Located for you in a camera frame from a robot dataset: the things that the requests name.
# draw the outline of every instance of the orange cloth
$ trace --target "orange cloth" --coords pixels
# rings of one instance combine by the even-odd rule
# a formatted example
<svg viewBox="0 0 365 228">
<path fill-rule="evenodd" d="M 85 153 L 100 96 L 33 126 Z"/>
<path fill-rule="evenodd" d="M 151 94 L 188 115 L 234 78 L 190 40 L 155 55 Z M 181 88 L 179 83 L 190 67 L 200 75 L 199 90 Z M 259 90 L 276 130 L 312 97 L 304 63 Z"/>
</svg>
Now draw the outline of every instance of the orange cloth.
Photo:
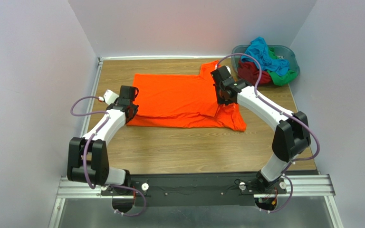
<svg viewBox="0 0 365 228">
<path fill-rule="evenodd" d="M 219 105 L 211 72 L 218 61 L 202 64 L 199 75 L 134 76 L 139 89 L 136 116 L 128 125 L 150 127 L 229 127 L 245 131 L 238 104 Z"/>
</svg>

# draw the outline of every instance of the white knob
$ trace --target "white knob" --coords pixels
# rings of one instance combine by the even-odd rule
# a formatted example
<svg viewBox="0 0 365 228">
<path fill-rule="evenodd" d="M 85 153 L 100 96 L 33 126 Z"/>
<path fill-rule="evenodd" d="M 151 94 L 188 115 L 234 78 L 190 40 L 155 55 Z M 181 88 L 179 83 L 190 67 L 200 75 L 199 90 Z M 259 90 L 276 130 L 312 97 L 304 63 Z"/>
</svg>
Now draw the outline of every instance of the white knob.
<svg viewBox="0 0 365 228">
<path fill-rule="evenodd" d="M 149 189 L 149 185 L 147 183 L 142 184 L 142 190 L 147 191 Z"/>
</svg>

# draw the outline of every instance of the wooden tabletop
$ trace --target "wooden tabletop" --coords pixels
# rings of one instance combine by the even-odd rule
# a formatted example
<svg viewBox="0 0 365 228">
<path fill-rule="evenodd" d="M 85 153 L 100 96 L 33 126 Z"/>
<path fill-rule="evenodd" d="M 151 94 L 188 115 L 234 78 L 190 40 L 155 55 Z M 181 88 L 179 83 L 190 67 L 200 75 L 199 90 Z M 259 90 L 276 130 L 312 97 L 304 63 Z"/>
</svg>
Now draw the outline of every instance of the wooden tabletop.
<svg viewBox="0 0 365 228">
<path fill-rule="evenodd" d="M 203 63 L 215 59 L 108 60 L 104 61 L 97 94 L 107 89 L 119 93 L 131 86 L 136 73 L 195 75 Z M 222 65 L 231 67 L 229 59 Z M 280 106 L 296 110 L 288 86 L 260 87 L 259 91 Z M 93 111 L 106 104 L 94 102 Z M 109 164 L 132 174 L 258 171 L 272 155 L 274 132 L 254 113 L 240 107 L 245 132 L 228 128 L 162 128 L 124 126 L 108 145 Z M 91 130 L 102 115 L 91 117 Z M 311 156 L 307 148 L 299 157 Z M 290 170 L 315 170 L 313 160 L 300 161 Z"/>
</svg>

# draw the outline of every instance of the gray wall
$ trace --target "gray wall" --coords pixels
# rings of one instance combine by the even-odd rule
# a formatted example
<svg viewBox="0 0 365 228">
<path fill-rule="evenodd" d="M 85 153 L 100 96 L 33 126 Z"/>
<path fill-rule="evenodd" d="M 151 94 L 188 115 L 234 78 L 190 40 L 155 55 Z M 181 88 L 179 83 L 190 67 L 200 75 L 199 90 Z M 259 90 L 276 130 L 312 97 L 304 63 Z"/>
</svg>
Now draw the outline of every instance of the gray wall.
<svg viewBox="0 0 365 228">
<path fill-rule="evenodd" d="M 289 46 L 316 0 L 69 0 L 99 57 L 225 55 Z"/>
<path fill-rule="evenodd" d="M 96 65 L 67 1 L 0 1 L 0 227 L 48 226 Z"/>
<path fill-rule="evenodd" d="M 343 224 L 365 227 L 365 1 L 318 0 L 291 48 L 301 76 L 291 88 L 321 140 Z"/>
</svg>

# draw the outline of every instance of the orange t-shirt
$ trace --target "orange t-shirt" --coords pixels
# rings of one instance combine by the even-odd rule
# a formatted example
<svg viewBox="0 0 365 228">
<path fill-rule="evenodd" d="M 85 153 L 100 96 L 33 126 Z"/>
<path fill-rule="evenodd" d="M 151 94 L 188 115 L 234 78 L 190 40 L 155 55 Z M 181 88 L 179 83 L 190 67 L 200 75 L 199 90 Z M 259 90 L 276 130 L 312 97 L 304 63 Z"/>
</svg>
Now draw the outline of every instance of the orange t-shirt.
<svg viewBox="0 0 365 228">
<path fill-rule="evenodd" d="M 134 76 L 139 89 L 136 116 L 128 125 L 150 127 L 229 127 L 245 131 L 238 104 L 219 105 L 211 72 L 218 61 L 202 64 L 199 75 Z"/>
</svg>

